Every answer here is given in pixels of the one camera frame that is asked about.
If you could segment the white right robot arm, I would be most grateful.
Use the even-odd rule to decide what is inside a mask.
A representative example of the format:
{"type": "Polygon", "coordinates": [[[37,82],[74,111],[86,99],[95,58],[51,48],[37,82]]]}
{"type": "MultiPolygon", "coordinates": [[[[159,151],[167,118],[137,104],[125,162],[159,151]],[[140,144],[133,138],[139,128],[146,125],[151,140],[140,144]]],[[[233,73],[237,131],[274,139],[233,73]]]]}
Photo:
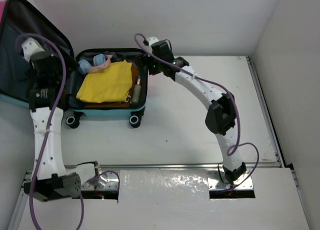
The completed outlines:
{"type": "Polygon", "coordinates": [[[163,73],[174,82],[189,90],[207,110],[205,125],[217,140],[223,159],[224,177],[233,184],[247,170],[240,155],[230,155],[237,143],[239,129],[237,111],[234,109],[234,96],[223,93],[209,83],[200,80],[198,74],[183,58],[173,56],[168,42],[150,37],[143,41],[148,48],[149,74],[163,73]]]}

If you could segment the brown trousers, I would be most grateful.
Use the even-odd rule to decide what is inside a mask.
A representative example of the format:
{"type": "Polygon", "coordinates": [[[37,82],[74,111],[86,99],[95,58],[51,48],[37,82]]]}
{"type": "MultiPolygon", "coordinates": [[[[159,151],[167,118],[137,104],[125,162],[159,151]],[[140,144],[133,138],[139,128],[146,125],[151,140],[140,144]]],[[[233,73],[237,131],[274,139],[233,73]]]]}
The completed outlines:
{"type": "Polygon", "coordinates": [[[138,68],[136,66],[131,67],[131,76],[132,76],[132,87],[129,90],[126,101],[123,102],[103,102],[103,103],[89,103],[82,102],[85,109],[99,109],[99,110],[108,110],[108,109],[127,109],[131,106],[132,94],[134,91],[134,85],[138,79],[138,68]]]}

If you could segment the teal suitcase with grey lining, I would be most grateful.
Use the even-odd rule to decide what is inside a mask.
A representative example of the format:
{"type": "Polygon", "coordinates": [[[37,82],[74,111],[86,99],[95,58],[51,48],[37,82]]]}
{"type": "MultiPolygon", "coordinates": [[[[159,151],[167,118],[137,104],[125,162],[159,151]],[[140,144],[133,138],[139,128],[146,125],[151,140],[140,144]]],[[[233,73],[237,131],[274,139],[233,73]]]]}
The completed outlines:
{"type": "Polygon", "coordinates": [[[27,0],[0,3],[0,94],[32,113],[58,107],[82,116],[128,115],[141,125],[148,90],[145,53],[138,48],[93,48],[74,54],[68,38],[27,0]]]}

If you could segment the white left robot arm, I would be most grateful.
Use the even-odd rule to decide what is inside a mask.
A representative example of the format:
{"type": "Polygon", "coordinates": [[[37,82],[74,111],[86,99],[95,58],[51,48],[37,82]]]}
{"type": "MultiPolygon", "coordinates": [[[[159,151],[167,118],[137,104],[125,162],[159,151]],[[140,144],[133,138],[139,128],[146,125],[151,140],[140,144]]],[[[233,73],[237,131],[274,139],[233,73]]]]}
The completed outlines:
{"type": "Polygon", "coordinates": [[[24,193],[41,202],[79,198],[81,186],[95,176],[97,162],[84,162],[67,171],[62,157],[61,125],[68,109],[60,58],[50,51],[30,57],[31,86],[28,89],[30,115],[34,127],[34,167],[24,193]]]}

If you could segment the yellow cloth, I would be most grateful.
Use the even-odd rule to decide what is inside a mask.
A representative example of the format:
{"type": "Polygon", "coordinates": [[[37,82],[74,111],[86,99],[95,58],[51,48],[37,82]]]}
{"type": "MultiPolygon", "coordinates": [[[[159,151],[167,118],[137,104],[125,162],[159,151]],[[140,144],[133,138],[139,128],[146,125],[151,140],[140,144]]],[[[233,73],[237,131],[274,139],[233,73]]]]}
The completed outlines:
{"type": "Polygon", "coordinates": [[[76,98],[85,103],[98,104],[126,101],[133,85],[131,68],[132,63],[120,61],[87,74],[76,98]]]}

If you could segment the blue pink headphones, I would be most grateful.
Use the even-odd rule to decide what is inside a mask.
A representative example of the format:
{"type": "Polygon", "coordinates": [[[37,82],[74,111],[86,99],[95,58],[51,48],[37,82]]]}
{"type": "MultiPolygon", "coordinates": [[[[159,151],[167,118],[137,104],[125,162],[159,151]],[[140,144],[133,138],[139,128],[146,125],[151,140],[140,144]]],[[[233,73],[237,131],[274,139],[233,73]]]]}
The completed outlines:
{"type": "Polygon", "coordinates": [[[98,54],[93,57],[92,64],[85,59],[78,61],[78,71],[85,75],[90,73],[97,73],[106,69],[111,64],[111,54],[98,54]]]}

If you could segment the silver mounting rail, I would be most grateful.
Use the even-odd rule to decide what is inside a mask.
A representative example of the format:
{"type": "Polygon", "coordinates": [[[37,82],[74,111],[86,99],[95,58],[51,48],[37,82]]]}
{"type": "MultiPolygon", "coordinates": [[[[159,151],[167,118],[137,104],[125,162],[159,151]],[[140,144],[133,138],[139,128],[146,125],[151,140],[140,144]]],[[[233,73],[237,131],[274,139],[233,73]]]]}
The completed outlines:
{"type": "MultiPolygon", "coordinates": [[[[89,180],[81,180],[87,174],[82,171],[72,188],[83,193],[117,193],[121,184],[129,179],[128,171],[99,170],[98,176],[89,180]]],[[[229,183],[226,179],[225,172],[221,166],[209,171],[192,172],[187,170],[135,170],[134,173],[146,175],[151,178],[152,184],[166,184],[169,187],[177,185],[190,186],[193,182],[205,184],[208,186],[210,193],[223,194],[235,191],[237,193],[253,193],[254,185],[251,172],[247,170],[240,177],[229,183]]]]}

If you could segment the clear bottle beige liquid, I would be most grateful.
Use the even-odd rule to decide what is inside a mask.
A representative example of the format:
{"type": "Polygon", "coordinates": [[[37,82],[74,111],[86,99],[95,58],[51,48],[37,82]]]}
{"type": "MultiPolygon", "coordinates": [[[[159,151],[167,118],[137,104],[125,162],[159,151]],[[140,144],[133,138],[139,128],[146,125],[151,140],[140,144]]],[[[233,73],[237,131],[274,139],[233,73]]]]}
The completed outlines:
{"type": "Polygon", "coordinates": [[[142,86],[140,85],[140,83],[141,83],[141,78],[138,77],[137,82],[136,82],[134,89],[133,89],[133,94],[132,94],[132,103],[133,104],[136,104],[139,102],[140,93],[141,93],[141,89],[142,89],[142,86]]]}

